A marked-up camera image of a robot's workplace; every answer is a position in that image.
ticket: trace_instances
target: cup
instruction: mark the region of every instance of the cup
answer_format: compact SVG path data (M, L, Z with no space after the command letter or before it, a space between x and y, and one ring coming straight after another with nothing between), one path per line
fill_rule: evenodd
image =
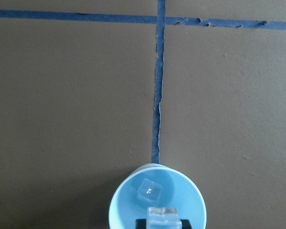
M109 208L111 229L134 229L149 207L176 208L180 219L205 229L206 209L197 186L186 175L160 164L133 171L116 189Z

